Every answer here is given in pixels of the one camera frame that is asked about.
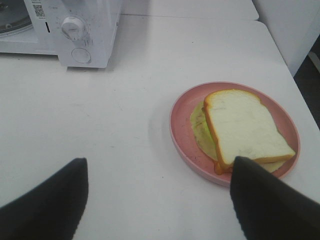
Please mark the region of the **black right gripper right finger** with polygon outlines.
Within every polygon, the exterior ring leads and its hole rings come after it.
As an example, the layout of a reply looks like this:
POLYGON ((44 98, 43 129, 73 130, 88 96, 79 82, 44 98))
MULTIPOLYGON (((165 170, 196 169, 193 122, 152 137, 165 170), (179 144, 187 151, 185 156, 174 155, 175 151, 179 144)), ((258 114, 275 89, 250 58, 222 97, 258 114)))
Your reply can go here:
POLYGON ((253 160, 237 156, 230 197, 248 240, 318 240, 320 205, 253 160))

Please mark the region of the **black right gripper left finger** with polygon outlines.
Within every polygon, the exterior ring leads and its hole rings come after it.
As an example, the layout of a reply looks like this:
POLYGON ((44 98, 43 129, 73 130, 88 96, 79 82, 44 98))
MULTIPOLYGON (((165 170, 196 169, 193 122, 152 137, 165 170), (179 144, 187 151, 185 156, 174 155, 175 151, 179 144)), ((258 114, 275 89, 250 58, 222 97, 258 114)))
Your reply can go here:
POLYGON ((89 195, 86 158, 75 158, 47 180, 0 208, 2 240, 71 240, 89 195))

